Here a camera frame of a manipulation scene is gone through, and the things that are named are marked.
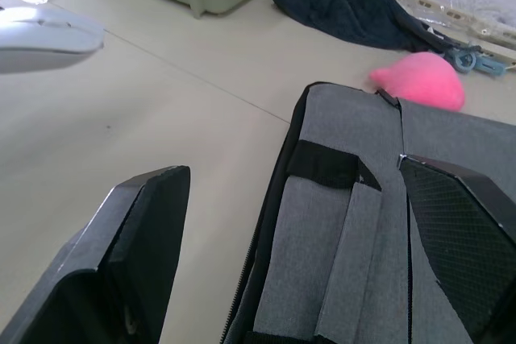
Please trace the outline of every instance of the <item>pink plush toy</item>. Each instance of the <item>pink plush toy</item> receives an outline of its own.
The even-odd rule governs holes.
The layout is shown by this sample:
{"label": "pink plush toy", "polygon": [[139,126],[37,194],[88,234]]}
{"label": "pink plush toy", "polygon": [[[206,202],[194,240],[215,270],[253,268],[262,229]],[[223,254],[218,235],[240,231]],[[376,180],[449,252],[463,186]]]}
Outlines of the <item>pink plush toy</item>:
{"label": "pink plush toy", "polygon": [[455,69],[429,52],[410,54],[390,68],[374,70],[369,78],[393,97],[455,111],[464,105],[464,90]]}

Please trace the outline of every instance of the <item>black zipper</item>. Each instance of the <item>black zipper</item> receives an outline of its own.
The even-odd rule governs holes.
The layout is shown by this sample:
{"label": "black zipper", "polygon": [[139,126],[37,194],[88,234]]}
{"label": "black zipper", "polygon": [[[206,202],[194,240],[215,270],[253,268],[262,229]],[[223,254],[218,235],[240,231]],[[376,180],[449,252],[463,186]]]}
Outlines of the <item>black zipper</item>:
{"label": "black zipper", "polygon": [[407,306],[407,322],[408,322],[408,343],[412,344],[412,243],[410,241],[410,202],[409,195],[406,194],[406,247],[407,247],[407,265],[408,265],[408,306]]}
{"label": "black zipper", "polygon": [[255,230],[252,233],[251,243],[249,244],[248,253],[245,256],[245,261],[243,262],[243,268],[240,272],[240,278],[239,282],[236,286],[236,292],[233,296],[233,301],[231,302],[231,307],[229,309],[229,314],[227,315],[226,324],[224,325],[224,331],[223,335],[220,338],[220,344],[224,343],[224,340],[226,339],[227,331],[229,330],[229,327],[231,323],[233,322],[233,319],[235,318],[236,312],[238,310],[238,305],[240,301],[242,300],[243,290],[245,289],[245,284],[243,284],[243,279],[246,276],[246,273],[248,272],[248,269],[250,270],[249,264],[251,261],[251,257],[253,254],[255,254],[256,251],[256,239],[258,235],[258,229],[261,226],[261,219],[258,220],[255,226]]}

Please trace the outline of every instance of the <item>mouse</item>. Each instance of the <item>mouse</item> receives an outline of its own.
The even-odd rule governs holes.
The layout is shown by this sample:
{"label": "mouse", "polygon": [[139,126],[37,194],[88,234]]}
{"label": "mouse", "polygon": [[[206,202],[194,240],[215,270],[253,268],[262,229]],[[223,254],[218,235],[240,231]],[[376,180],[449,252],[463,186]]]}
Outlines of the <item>mouse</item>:
{"label": "mouse", "polygon": [[65,68],[104,46],[104,28],[62,9],[0,10],[0,73]]}

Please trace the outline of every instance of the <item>gray fabric panel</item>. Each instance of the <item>gray fabric panel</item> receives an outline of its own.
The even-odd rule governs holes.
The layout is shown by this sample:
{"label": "gray fabric panel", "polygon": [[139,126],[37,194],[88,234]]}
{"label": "gray fabric panel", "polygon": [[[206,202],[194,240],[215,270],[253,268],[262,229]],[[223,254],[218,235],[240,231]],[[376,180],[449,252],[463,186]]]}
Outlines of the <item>gray fabric panel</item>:
{"label": "gray fabric panel", "polygon": [[[406,153],[462,165],[490,177],[516,200],[516,127],[401,100]],[[411,227],[414,342],[471,343]]]}
{"label": "gray fabric panel", "polygon": [[406,342],[406,191],[397,170],[399,111],[376,95],[339,85],[314,86],[300,138],[359,155],[378,179],[381,208],[377,233],[370,236],[374,248],[355,343]]}
{"label": "gray fabric panel", "polygon": [[350,195],[350,189],[289,177],[256,312],[256,332],[304,340],[314,336]]}
{"label": "gray fabric panel", "polygon": [[380,204],[380,192],[354,185],[316,329],[339,344],[355,342]]}
{"label": "gray fabric panel", "polygon": [[[252,277],[252,273],[254,272],[255,268],[254,266],[251,269],[251,274],[249,274],[249,278]],[[248,286],[245,287],[243,290],[242,300],[240,304],[243,304],[247,298],[249,298],[251,295],[249,294],[249,288]],[[239,342],[239,337],[237,336],[238,332],[236,330],[237,327],[240,327],[240,324],[242,322],[242,319],[244,318],[242,314],[242,310],[239,308],[236,312],[235,318],[233,319],[233,322],[229,326],[229,329],[227,330],[226,338],[224,339],[223,344],[237,344]]]}

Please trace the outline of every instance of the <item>black nylon strap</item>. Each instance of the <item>black nylon strap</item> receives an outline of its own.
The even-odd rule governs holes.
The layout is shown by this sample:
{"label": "black nylon strap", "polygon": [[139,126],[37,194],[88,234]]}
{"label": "black nylon strap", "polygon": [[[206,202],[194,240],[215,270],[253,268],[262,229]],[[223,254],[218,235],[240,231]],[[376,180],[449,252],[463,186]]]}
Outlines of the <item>black nylon strap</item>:
{"label": "black nylon strap", "polygon": [[297,338],[284,338],[273,334],[247,332],[243,344],[310,344],[310,342],[299,340]]}
{"label": "black nylon strap", "polygon": [[378,94],[380,97],[382,97],[389,105],[395,107],[396,109],[400,110],[401,105],[397,98],[391,96],[383,89],[378,89],[375,94]]}
{"label": "black nylon strap", "polygon": [[287,174],[312,180],[333,189],[348,189],[358,182],[378,191],[381,187],[357,155],[299,140]]}
{"label": "black nylon strap", "polygon": [[247,332],[243,344],[335,344],[323,336],[317,336],[311,342],[297,338],[284,338],[273,334],[260,334],[258,332]]}

